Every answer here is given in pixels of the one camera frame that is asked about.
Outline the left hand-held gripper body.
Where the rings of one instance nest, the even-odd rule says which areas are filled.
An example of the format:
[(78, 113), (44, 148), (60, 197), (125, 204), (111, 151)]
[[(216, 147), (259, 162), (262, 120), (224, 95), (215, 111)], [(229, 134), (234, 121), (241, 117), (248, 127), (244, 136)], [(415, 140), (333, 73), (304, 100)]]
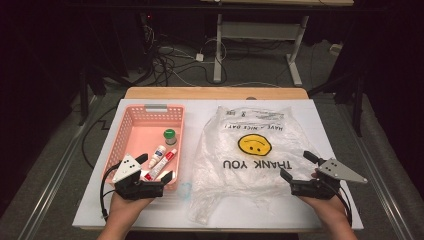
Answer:
[(141, 179), (142, 164), (136, 158), (126, 154), (121, 161), (112, 179), (116, 193), (126, 200), (162, 197), (165, 184)]

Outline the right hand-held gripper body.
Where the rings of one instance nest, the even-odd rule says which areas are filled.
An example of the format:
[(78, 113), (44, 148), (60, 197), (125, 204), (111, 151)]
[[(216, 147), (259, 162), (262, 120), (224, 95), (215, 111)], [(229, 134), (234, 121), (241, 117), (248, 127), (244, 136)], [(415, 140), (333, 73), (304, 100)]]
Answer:
[(292, 195), (329, 200), (338, 193), (341, 180), (363, 184), (368, 182), (365, 177), (335, 159), (309, 158), (309, 161), (318, 166), (317, 177), (308, 181), (290, 180)]

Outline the red and white tube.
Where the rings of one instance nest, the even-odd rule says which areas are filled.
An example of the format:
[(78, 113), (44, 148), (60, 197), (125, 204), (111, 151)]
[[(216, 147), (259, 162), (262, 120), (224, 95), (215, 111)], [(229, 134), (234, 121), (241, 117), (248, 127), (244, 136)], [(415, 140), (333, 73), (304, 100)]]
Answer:
[(177, 153), (176, 149), (172, 149), (144, 176), (144, 178), (148, 181), (155, 180), (164, 167), (175, 157)]

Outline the small white dropper bottle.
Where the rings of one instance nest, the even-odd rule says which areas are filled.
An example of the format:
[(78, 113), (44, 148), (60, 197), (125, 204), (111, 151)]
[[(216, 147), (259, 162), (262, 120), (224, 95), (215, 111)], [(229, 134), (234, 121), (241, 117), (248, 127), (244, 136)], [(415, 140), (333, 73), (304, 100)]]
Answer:
[(165, 153), (166, 147), (163, 145), (159, 145), (151, 156), (148, 167), (153, 168), (163, 158)]

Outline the pink plastic basket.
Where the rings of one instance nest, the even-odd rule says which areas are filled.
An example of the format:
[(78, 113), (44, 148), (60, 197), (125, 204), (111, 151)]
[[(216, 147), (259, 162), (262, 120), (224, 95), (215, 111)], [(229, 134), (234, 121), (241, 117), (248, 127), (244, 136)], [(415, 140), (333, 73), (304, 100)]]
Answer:
[[(166, 190), (176, 190), (179, 173), (182, 136), (184, 130), (185, 107), (172, 104), (129, 104), (119, 107), (118, 122), (113, 129), (113, 142), (109, 147), (103, 174), (114, 164), (122, 161), (126, 154), (138, 157), (147, 153), (152, 156), (159, 145), (167, 151), (176, 149), (175, 157), (161, 171), (157, 180), (173, 172), (173, 179), (165, 186)], [(163, 133), (173, 129), (177, 142), (169, 146), (165, 143)]]

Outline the small green-capped bottle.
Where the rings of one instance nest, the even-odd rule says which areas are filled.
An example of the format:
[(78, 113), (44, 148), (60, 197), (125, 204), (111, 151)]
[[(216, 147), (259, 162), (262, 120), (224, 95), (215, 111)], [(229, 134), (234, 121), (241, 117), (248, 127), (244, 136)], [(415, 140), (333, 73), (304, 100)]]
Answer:
[(176, 133), (173, 129), (166, 129), (163, 136), (165, 138), (165, 143), (169, 146), (172, 146), (177, 142)]

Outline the clear plastic smiley bag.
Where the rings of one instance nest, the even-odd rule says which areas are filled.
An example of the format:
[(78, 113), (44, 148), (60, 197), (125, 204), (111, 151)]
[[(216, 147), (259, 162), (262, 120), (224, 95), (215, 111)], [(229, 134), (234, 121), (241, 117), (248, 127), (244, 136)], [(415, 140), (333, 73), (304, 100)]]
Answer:
[(314, 165), (303, 153), (314, 150), (290, 107), (218, 107), (202, 130), (191, 164), (189, 219), (207, 224), (225, 197), (265, 205), (288, 195), (290, 187), (280, 171), (308, 180)]

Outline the person's left hand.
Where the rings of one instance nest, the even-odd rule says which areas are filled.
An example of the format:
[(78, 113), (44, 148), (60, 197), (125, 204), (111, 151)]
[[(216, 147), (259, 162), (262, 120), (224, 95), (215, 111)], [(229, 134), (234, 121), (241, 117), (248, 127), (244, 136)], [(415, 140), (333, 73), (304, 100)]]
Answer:
[(153, 201), (154, 198), (126, 200), (114, 193), (111, 198), (108, 219), (134, 222), (141, 211)]

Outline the person's right hand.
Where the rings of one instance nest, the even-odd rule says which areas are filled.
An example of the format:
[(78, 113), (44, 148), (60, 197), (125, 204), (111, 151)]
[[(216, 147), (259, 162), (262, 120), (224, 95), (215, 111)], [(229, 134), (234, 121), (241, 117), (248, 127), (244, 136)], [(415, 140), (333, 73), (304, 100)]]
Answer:
[(308, 204), (324, 224), (335, 225), (348, 222), (345, 207), (337, 197), (322, 200), (300, 196), (299, 199)]

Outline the black stand leg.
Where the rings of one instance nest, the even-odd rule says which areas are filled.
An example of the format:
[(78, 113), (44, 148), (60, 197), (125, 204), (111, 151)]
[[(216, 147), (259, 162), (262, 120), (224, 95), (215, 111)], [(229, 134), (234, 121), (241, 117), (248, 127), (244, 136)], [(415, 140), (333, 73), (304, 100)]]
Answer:
[(324, 84), (312, 88), (307, 92), (309, 97), (321, 92), (334, 94), (336, 104), (352, 105), (352, 127), (358, 137), (361, 133), (362, 99), (364, 90), (364, 79), (361, 74), (347, 73)]

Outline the white table board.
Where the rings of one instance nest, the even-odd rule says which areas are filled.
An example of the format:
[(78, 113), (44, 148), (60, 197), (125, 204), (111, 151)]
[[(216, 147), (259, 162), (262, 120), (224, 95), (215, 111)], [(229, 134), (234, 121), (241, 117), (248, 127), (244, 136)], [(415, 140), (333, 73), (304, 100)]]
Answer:
[[(305, 131), (317, 155), (324, 159), (332, 158), (334, 152), (329, 143), (320, 116), (313, 100), (122, 100), (119, 107), (129, 104), (179, 103), (185, 106), (185, 126), (182, 140), (178, 188), (166, 191), (142, 211), (133, 229), (145, 231), (190, 231), (190, 232), (313, 232), (319, 231), (321, 224), (314, 211), (297, 197), (276, 196), (269, 207), (259, 207), (245, 197), (224, 198), (211, 215), (207, 225), (197, 224), (188, 218), (190, 167), (200, 138), (201, 130), (218, 106), (231, 108), (252, 106), (267, 109), (292, 107), (293, 115)], [(113, 142), (113, 127), (118, 122), (117, 110), (104, 147), (92, 172), (82, 202), (72, 225), (85, 230), (101, 230), (102, 219), (99, 188), (101, 175), (109, 147)]]

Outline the wooden table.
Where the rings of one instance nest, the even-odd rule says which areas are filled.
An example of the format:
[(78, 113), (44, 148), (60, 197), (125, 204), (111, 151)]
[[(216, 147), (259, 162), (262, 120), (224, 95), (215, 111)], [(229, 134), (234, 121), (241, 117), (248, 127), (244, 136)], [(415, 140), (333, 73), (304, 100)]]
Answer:
[(304, 100), (308, 94), (302, 88), (131, 87), (125, 99)]

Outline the aluminium floor rail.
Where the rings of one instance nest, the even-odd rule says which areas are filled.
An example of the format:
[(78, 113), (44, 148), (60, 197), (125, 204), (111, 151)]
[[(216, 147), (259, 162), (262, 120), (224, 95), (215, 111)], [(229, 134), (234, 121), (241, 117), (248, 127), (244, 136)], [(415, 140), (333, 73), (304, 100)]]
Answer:
[(398, 240), (413, 240), (412, 232), (400, 211), (399, 204), (393, 198), (389, 188), (385, 184), (381, 173), (379, 172), (375, 160), (372, 158), (370, 151), (366, 147), (364, 141), (353, 135), (356, 146), (358, 147), (362, 162), (368, 176), (368, 181), (373, 185), (382, 208), (388, 217), (388, 220), (394, 230)]
[(67, 173), (72, 158), (79, 144), (82, 142), (82, 136), (87, 132), (90, 121), (93, 119), (93, 114), (98, 110), (103, 97), (93, 96), (88, 105), (90, 113), (87, 115), (85, 121), (78, 125), (78, 128), (67, 145), (62, 157), (57, 163), (55, 171), (52, 173), (49, 182), (43, 189), (36, 206), (34, 207), (30, 217), (28, 218), (25, 226), (23, 227), (18, 240), (33, 240), (36, 232), (39, 229), (51, 203), (53, 202), (59, 187)]

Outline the white metal desk frame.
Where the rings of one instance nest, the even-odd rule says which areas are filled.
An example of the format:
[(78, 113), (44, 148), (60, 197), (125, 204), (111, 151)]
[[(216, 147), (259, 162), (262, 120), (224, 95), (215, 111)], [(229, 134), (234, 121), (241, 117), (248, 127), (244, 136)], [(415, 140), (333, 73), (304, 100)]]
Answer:
[(303, 85), (296, 66), (296, 58), (307, 28), (309, 17), (303, 16), (299, 23), (258, 23), (225, 21), (222, 14), (217, 15), (216, 25), (216, 50), (214, 59), (213, 82), (222, 82), (222, 60), (226, 47), (223, 38), (229, 39), (254, 39), (254, 40), (281, 40), (293, 41), (293, 51), (285, 56), (293, 84), (296, 87)]

